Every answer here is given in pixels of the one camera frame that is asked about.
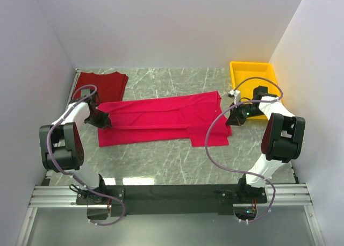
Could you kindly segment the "pink t shirt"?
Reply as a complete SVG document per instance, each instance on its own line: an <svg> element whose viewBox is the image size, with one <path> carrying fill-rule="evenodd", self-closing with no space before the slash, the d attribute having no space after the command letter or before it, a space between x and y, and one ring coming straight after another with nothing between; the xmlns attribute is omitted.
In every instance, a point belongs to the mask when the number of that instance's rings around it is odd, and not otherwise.
<svg viewBox="0 0 344 246"><path fill-rule="evenodd" d="M217 91L195 95L102 103L112 127L98 130L100 147L189 139L193 147L227 146L232 135L221 116Z"/></svg>

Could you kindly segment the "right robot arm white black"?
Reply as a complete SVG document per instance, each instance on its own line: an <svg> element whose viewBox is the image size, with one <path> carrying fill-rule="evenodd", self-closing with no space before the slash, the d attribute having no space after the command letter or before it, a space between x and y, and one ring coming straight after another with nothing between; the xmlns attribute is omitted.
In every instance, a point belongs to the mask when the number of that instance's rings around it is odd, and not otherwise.
<svg viewBox="0 0 344 246"><path fill-rule="evenodd" d="M258 86L253 90L253 99L248 104L241 104L241 94L231 90L229 97L234 98L230 116L226 124L241 126L247 118L265 115L268 124L261 142L261 156L238 182L234 195L241 202L257 199L266 202L264 187L266 179L274 172L299 157L305 130L305 119L289 112L278 95L270 94L266 86Z"/></svg>

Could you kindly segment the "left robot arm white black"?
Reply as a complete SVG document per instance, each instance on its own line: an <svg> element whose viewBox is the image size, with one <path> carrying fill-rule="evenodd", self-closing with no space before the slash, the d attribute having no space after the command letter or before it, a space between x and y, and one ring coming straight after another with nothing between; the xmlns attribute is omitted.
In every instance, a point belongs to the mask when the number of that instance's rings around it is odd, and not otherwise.
<svg viewBox="0 0 344 246"><path fill-rule="evenodd" d="M100 96L93 84L84 85L72 94L66 111L50 125L39 128L41 158L48 171L74 180L69 189L91 204L106 204L108 196L103 177L84 163L84 149L78 129L89 124L99 129L112 127L109 114L98 109Z"/></svg>

